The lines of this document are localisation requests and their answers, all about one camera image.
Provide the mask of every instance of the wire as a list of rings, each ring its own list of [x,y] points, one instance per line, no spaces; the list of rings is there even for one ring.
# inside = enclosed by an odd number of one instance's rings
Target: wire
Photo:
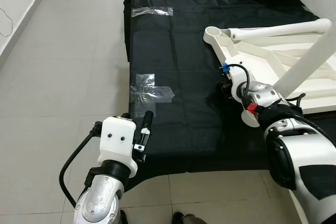
[[[286,99],[287,102],[292,102],[292,101],[296,101],[296,107],[300,107],[300,103],[302,98],[304,98],[306,96],[306,93],[302,93],[301,95],[299,95],[298,97],[294,97],[294,98],[290,98],[290,99]]]
[[[1,9],[0,8],[0,10],[2,10],[4,13],[5,13],[5,15],[7,16],[7,18],[9,18],[11,21],[10,21],[10,23],[11,23],[11,31],[10,31],[10,33],[8,34],[8,35],[3,35],[1,32],[0,32],[0,35],[1,36],[3,36],[3,37],[9,37],[10,35],[12,35],[12,33],[13,33],[13,20],[7,15],[7,13],[5,12],[5,10],[3,10],[3,9]]]
[[[80,198],[80,196],[82,196],[88,189],[89,189],[89,187],[85,186],[84,189],[83,189],[83,191],[80,193],[80,195],[79,195],[78,198]]]
[[[249,75],[247,69],[240,64],[229,64],[229,65],[227,65],[227,67],[228,68],[229,67],[239,67],[239,68],[241,68],[245,71],[245,74],[246,74],[246,88],[245,88],[245,92],[244,92],[244,101],[243,101],[243,105],[244,105],[244,103],[247,102],[247,94],[248,94],[248,90],[249,90],[249,87],[250,87],[250,75]]]
[[[65,196],[67,197],[67,199],[70,201],[70,203],[72,204],[73,207],[76,206],[76,201],[74,200],[74,198],[72,197],[72,195],[70,194],[70,192],[68,191],[65,183],[64,183],[64,174],[65,171],[68,169],[69,165],[71,164],[71,162],[75,159],[75,157],[78,155],[78,153],[84,148],[84,146],[91,140],[91,138],[93,138],[95,136],[94,132],[90,132],[90,134],[83,140],[83,142],[77,147],[77,149],[75,149],[75,151],[71,154],[71,156],[68,158],[68,160],[65,162],[61,172],[59,173],[59,184],[61,186],[61,189],[63,191],[63,193],[65,194]]]
[[[284,115],[287,115],[291,118],[297,119],[299,121],[302,121],[304,123],[307,123],[309,126],[313,127],[315,130],[317,130],[318,132],[320,132],[323,136],[325,136],[327,139],[329,139],[331,141],[331,137],[327,134],[327,132],[325,132],[320,126],[318,126],[317,124],[313,123],[312,121],[299,116],[299,115],[295,115],[289,112],[284,113]]]

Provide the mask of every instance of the tiled floor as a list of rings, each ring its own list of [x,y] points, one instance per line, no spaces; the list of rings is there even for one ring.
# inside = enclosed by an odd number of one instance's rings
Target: tiled floor
[[[59,171],[92,122],[128,110],[123,0],[43,0],[0,71],[0,223],[68,224]],[[91,141],[66,176],[74,195],[96,165]],[[173,211],[215,223],[300,223],[267,172],[161,176],[127,192],[130,224]]]

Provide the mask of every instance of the clear tape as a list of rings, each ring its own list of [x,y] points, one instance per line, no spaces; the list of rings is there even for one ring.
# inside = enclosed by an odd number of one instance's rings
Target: clear tape
[[[155,86],[154,74],[137,74],[136,86],[130,87],[130,102],[134,102],[134,116],[143,117],[147,110],[156,116],[155,104],[157,102],[172,102],[175,96],[170,87]]]
[[[143,14],[156,14],[163,16],[173,16],[173,8],[172,7],[140,7],[133,8],[131,17],[143,15]]]

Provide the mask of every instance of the black tablecloth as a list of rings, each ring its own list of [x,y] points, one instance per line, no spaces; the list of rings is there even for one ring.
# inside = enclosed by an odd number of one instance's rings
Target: black tablecloth
[[[263,132],[245,125],[242,106],[222,95],[219,62],[203,41],[204,29],[268,27],[318,17],[299,0],[125,0],[124,4],[130,85],[135,86],[137,74],[153,73],[156,86],[171,87],[175,94],[171,103],[156,104],[146,163],[126,189],[164,174],[267,169]],[[173,16],[131,17],[131,10],[139,7],[172,7]],[[134,115],[132,102],[129,112]],[[335,138],[334,113],[310,117]],[[141,119],[134,120],[140,127]]]

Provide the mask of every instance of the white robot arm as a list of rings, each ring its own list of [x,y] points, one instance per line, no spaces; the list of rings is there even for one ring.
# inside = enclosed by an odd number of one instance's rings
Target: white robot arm
[[[243,62],[227,63],[223,74],[232,82],[232,97],[244,107],[242,119],[265,131],[273,180],[293,191],[310,224],[336,223],[336,147],[301,114],[304,94],[295,106],[271,85],[255,81]]]
[[[151,134],[153,112],[147,111],[142,123],[141,137],[134,139],[136,124],[128,114],[96,122],[89,136],[75,150],[61,170],[61,188],[75,208],[75,224],[127,224],[120,211],[119,200],[127,180],[136,175],[138,163],[145,161],[145,148]],[[76,155],[93,137],[100,137],[100,167],[91,168],[85,189],[75,202],[64,184],[64,173]]]

